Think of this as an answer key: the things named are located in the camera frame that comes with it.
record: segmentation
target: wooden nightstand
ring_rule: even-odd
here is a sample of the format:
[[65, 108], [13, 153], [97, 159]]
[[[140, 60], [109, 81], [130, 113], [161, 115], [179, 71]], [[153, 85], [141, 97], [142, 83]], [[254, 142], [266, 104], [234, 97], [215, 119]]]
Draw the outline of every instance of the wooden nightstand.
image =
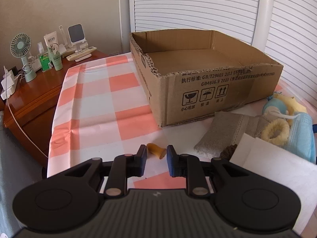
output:
[[18, 82], [15, 93], [7, 100], [4, 108], [4, 126], [10, 129], [22, 146], [42, 166], [47, 166], [47, 158], [21, 132], [7, 104], [10, 103], [14, 117], [30, 139], [48, 155], [54, 113], [67, 70], [78, 64], [105, 57], [106, 54], [96, 50], [90, 58], [80, 62], [69, 62], [64, 58], [63, 69], [51, 69], [44, 73], [41, 70], [37, 71], [36, 78], [29, 83], [24, 79], [21, 83]]

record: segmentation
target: charging cable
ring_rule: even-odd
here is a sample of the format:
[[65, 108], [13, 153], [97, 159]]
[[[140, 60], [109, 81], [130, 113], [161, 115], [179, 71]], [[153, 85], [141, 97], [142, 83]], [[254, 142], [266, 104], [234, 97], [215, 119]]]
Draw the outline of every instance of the charging cable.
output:
[[9, 104], [9, 101], [8, 101], [8, 96], [7, 96], [7, 74], [5, 74], [5, 98], [7, 99], [7, 102], [8, 102], [8, 107], [9, 107], [9, 110], [10, 110], [10, 113], [16, 123], [16, 125], [20, 128], [20, 130], [23, 132], [23, 134], [28, 138], [28, 140], [48, 159], [49, 157], [47, 155], [45, 155], [43, 153], [42, 150], [39, 149], [38, 146], [36, 146], [36, 144], [28, 137], [28, 135], [25, 133], [25, 131], [21, 128], [21, 126], [18, 124], [17, 120], [15, 119], [12, 111], [11, 111], [11, 108], [10, 108], [10, 104]]
[[32, 70], [32, 64], [35, 63], [35, 57], [29, 56], [28, 59], [31, 59], [31, 62], [26, 63], [21, 70], [19, 70], [19, 74], [17, 78], [20, 78], [20, 82], [25, 78], [25, 74], [29, 73]]

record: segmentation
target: checkered cloth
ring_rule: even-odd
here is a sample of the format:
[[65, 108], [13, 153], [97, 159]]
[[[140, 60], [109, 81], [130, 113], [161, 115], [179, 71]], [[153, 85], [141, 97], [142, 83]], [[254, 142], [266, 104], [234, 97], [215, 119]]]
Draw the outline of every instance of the checkered cloth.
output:
[[[294, 95], [284, 82], [277, 90]], [[297, 100], [316, 122], [315, 109], [301, 97]], [[265, 103], [264, 99], [233, 112], [256, 116]], [[171, 144], [179, 154], [194, 154], [212, 119], [159, 128], [130, 53], [83, 63], [70, 68], [64, 79], [53, 120], [48, 176], [92, 157], [112, 161], [118, 155], [135, 154], [147, 143], [163, 148]], [[148, 154], [144, 175], [129, 178], [128, 187], [184, 188], [186, 183], [185, 178], [169, 176], [166, 157], [159, 160]]]

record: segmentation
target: gray fabric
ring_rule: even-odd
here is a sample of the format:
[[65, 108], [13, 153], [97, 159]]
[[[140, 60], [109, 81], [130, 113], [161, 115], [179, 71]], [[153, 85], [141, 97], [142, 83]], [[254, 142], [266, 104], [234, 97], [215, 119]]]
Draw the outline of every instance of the gray fabric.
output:
[[0, 115], [0, 235], [12, 237], [20, 230], [12, 211], [14, 196], [42, 179], [42, 167], [24, 150]]
[[194, 149], [197, 154], [207, 158], [220, 157], [226, 147], [239, 144], [243, 133], [251, 137], [259, 137], [262, 129], [273, 119], [276, 117], [216, 112], [209, 130]]

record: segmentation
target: white cable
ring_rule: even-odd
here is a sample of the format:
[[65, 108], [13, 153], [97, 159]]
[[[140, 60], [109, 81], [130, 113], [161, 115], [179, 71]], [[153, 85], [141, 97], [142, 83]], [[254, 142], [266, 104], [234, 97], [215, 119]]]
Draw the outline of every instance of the white cable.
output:
[[20, 130], [23, 132], [23, 134], [28, 138], [28, 140], [48, 159], [49, 157], [47, 155], [45, 155], [42, 150], [39, 149], [38, 146], [36, 146], [36, 144], [28, 137], [28, 135], [24, 132], [24, 130], [21, 128], [21, 126], [18, 124], [17, 120], [15, 119], [12, 111], [11, 111], [11, 108], [10, 108], [10, 105], [9, 105], [9, 101], [8, 101], [8, 96], [7, 96], [7, 74], [5, 74], [5, 98], [7, 99], [7, 102], [8, 102], [8, 107], [9, 107], [9, 110], [10, 110], [10, 113], [16, 123], [16, 125], [20, 128]]
[[296, 115], [282, 114], [278, 110], [270, 110], [268, 113], [270, 115], [273, 115], [273, 116], [276, 116], [276, 117], [279, 117], [279, 118], [284, 118], [284, 119], [295, 119], [296, 117], [299, 116], [299, 114], [296, 114]]

